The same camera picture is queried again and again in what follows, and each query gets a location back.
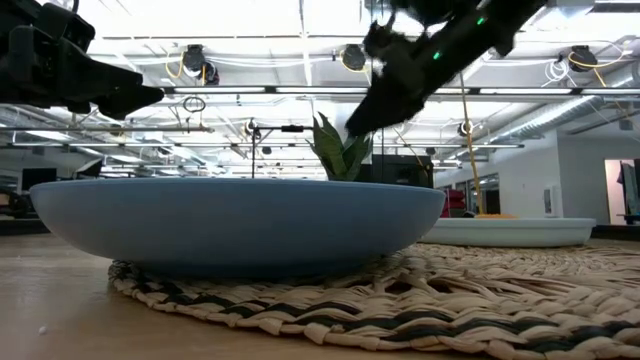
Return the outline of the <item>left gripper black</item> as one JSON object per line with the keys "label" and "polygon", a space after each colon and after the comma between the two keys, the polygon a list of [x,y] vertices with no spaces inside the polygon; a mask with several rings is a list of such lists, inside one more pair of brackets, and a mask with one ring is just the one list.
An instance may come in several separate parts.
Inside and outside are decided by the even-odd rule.
{"label": "left gripper black", "polygon": [[62,106],[76,114],[95,104],[103,115],[124,119],[164,98],[140,73],[85,57],[74,63],[79,98],[64,99],[56,92],[58,41],[31,24],[0,22],[0,104]]}

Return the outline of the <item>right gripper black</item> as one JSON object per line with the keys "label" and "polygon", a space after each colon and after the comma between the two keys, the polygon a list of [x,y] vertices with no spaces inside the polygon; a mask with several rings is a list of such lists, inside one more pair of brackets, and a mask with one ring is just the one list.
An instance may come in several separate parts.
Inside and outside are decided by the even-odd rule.
{"label": "right gripper black", "polygon": [[418,37],[395,43],[380,58],[381,73],[346,121],[350,136],[361,136],[413,118],[425,99],[453,78],[450,37]]}

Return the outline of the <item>dark blue shallow bowl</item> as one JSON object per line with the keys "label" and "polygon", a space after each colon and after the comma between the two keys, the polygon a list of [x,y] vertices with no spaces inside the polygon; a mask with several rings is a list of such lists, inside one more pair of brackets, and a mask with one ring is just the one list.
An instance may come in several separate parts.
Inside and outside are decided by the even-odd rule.
{"label": "dark blue shallow bowl", "polygon": [[379,183],[133,178],[42,183],[45,226],[92,255],[190,276],[343,272],[416,243],[445,196]]}

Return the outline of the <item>green snake plant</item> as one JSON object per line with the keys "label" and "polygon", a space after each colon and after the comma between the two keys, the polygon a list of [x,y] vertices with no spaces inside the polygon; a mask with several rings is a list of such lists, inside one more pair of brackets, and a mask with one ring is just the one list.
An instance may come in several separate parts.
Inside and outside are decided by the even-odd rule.
{"label": "green snake plant", "polygon": [[313,140],[308,144],[332,181],[355,181],[368,154],[369,135],[349,136],[342,141],[338,131],[321,112],[313,117]]}

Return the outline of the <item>long ceiling light strip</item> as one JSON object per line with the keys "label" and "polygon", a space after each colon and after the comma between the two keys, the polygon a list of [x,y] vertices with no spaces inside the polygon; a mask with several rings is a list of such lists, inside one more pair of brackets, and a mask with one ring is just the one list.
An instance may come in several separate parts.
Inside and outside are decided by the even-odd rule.
{"label": "long ceiling light strip", "polygon": [[[181,86],[163,87],[167,94],[313,94],[313,95],[360,95],[366,94],[367,87],[330,87],[330,86]],[[640,88],[459,88],[444,87],[435,91],[436,95],[461,95],[462,93],[471,95],[640,95]]]}

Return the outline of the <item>black monitor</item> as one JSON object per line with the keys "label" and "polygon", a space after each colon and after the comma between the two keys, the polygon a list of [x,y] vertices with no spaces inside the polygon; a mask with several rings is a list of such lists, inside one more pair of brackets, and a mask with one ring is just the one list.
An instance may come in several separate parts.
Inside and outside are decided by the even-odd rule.
{"label": "black monitor", "polygon": [[21,190],[29,191],[35,185],[55,182],[56,180],[56,168],[23,168],[21,175]]}

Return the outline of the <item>red stacked seats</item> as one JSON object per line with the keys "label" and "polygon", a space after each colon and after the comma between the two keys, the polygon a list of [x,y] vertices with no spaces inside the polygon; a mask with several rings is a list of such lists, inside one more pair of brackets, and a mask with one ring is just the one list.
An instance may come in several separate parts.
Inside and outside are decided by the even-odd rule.
{"label": "red stacked seats", "polygon": [[445,203],[441,213],[442,218],[459,218],[462,217],[466,211],[466,195],[463,191],[445,189]]}

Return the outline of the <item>black boom stand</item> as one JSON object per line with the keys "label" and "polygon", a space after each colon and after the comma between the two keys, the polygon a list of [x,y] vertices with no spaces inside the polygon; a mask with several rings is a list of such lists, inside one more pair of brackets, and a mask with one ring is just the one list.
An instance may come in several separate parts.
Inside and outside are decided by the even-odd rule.
{"label": "black boom stand", "polygon": [[256,136],[258,132],[262,130],[267,131],[267,134],[262,137],[262,140],[266,139],[273,131],[280,131],[282,133],[302,133],[304,131],[312,131],[311,126],[303,125],[281,125],[281,126],[259,126],[254,121],[248,123],[247,128],[251,133],[251,177],[255,177],[256,173],[256,148],[258,143],[256,142]]}

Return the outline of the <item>pale blue plate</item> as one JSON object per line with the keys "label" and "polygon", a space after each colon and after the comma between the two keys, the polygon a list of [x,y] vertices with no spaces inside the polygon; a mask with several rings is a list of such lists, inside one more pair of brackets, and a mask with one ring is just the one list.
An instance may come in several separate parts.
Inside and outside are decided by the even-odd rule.
{"label": "pale blue plate", "polygon": [[422,243],[511,248],[584,245],[596,220],[590,218],[441,218]]}

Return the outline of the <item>round woven straw mat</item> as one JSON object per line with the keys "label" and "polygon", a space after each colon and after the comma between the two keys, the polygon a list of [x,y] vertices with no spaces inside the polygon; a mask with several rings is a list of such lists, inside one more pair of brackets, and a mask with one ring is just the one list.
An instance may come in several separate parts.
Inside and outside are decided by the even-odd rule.
{"label": "round woven straw mat", "polygon": [[640,360],[640,251],[416,244],[344,275],[280,281],[166,275],[116,261],[148,308],[370,351],[497,360]]}

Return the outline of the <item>dark hanging garment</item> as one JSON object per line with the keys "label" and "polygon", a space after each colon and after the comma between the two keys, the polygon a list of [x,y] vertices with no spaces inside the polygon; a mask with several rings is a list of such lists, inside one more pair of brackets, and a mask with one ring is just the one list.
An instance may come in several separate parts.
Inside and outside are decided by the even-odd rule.
{"label": "dark hanging garment", "polygon": [[625,214],[640,215],[640,190],[638,189],[635,166],[623,161],[620,161],[619,165],[617,182],[622,185]]}

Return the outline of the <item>long grey ceiling rail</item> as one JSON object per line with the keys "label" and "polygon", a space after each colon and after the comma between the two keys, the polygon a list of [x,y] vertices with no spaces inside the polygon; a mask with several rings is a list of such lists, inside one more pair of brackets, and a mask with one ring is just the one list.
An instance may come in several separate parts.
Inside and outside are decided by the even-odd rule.
{"label": "long grey ceiling rail", "polygon": [[180,132],[180,133],[194,133],[205,132],[214,133],[216,130],[207,127],[1,127],[0,132],[28,132],[28,131],[53,131],[53,132],[113,132],[113,133],[126,133],[126,132]]}

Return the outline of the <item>silver ventilation duct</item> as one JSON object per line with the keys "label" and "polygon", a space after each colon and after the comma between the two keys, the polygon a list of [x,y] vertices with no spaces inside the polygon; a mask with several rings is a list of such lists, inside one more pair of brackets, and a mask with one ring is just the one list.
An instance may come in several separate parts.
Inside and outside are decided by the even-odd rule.
{"label": "silver ventilation duct", "polygon": [[511,123],[511,127],[491,138],[490,142],[502,142],[508,138],[527,138],[542,134],[575,119],[590,115],[613,103],[613,98],[603,96],[584,96],[543,106]]}

